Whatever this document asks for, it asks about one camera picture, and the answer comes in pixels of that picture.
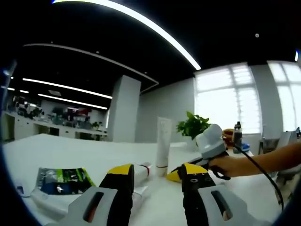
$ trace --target black ceiling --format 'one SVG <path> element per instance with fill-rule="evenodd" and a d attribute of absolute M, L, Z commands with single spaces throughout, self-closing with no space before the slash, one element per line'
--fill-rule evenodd
<path fill-rule="evenodd" d="M 172 35 L 203 69 L 266 60 L 293 61 L 301 49 L 300 8 L 294 1 L 243 1 L 241 4 L 198 1 L 116 1 L 148 17 Z M 141 75 L 94 56 L 54 47 L 23 47 L 53 43 L 110 58 L 164 86 L 193 76 L 194 67 L 165 39 L 139 21 L 114 9 L 81 2 L 51 5 L 49 1 L 8 6 L 1 42 L 0 66 L 16 58 L 14 74 L 20 89 L 45 93 L 45 85 L 21 82 L 38 79 L 112 94 L 123 74 L 142 81 L 142 90 L 154 83 Z M 62 97 L 108 107 L 103 97 L 62 90 Z"/>

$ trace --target human hand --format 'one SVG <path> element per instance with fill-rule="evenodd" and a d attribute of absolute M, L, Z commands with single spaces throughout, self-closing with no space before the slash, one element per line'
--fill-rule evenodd
<path fill-rule="evenodd" d="M 220 158 L 214 158 L 209 162 L 209 168 L 212 166 L 218 166 L 223 170 L 223 174 L 228 177 L 239 177 L 243 166 L 239 158 L 231 156 L 224 156 Z"/>

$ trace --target human arm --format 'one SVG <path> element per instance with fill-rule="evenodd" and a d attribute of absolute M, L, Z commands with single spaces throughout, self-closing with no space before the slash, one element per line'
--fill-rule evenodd
<path fill-rule="evenodd" d="M 301 143 L 281 147 L 267 154 L 252 157 L 267 173 L 286 170 L 301 164 Z M 218 166 L 228 177 L 260 174 L 261 171 L 247 158 L 230 156 L 215 158 L 209 167 Z"/>

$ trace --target black cable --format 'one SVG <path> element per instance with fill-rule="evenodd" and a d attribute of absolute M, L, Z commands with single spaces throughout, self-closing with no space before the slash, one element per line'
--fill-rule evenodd
<path fill-rule="evenodd" d="M 255 162 L 247 153 L 245 153 L 243 150 L 241 150 L 240 147 L 237 147 L 236 145 L 234 145 L 234 147 L 238 151 L 240 151 L 243 155 L 245 155 L 245 157 L 247 157 L 248 160 L 250 160 L 269 179 L 271 184 L 274 186 L 277 194 L 279 195 L 280 203 L 281 203 L 281 209 L 283 210 L 283 208 L 284 208 L 283 197 L 282 197 L 282 194 L 281 194 L 281 191 L 280 191 L 279 187 L 276 185 L 276 183 L 273 181 L 273 179 L 267 174 L 267 172 L 257 162 Z"/>

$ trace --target office desk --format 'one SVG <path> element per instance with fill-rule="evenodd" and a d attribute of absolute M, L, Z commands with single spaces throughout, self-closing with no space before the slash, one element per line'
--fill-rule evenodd
<path fill-rule="evenodd" d="M 4 112 L 4 114 L 6 114 L 6 117 L 10 116 L 10 117 L 14 117 L 14 119 L 15 119 L 15 124 L 13 126 L 13 128 L 14 128 L 13 134 L 14 134 L 15 140 L 19 140 L 19 139 L 23 139 L 23 138 L 30 137 L 33 135 L 37 135 L 40 133 L 41 127 L 59 129 L 60 137 L 78 138 L 79 133 L 107 136 L 107 134 L 102 131 L 96 131 L 96 130 L 91 130 L 91 129 L 72 128 L 72 127 L 67 127 L 67 126 L 63 126 L 63 125 L 55 125 L 51 122 L 35 121 L 35 120 L 25 118 L 23 116 L 17 115 L 17 113 Z"/>
<path fill-rule="evenodd" d="M 26 179 L 29 188 L 35 187 L 39 167 L 44 168 L 79 168 L 85 167 L 93 182 L 98 185 L 112 167 L 126 163 L 155 162 L 156 144 L 131 144 L 114 142 L 96 142 L 70 139 L 40 134 L 4 145 L 4 158 L 12 180 Z M 168 169 L 193 158 L 197 152 L 190 152 L 183 147 L 171 145 Z M 184 226 L 187 225 L 182 206 L 181 184 L 158 178 L 151 172 L 151 177 L 144 184 L 150 187 L 151 195 L 141 209 L 131 218 L 132 226 Z M 215 183 L 225 186 L 242 198 L 248 211 L 257 219 L 273 221 L 280 213 L 274 188 L 264 175 L 232 178 L 223 181 L 209 172 Z M 61 206 L 68 204 L 78 195 L 54 196 Z M 41 224 L 54 222 L 55 217 L 47 216 L 37 208 L 31 198 L 23 201 Z"/>

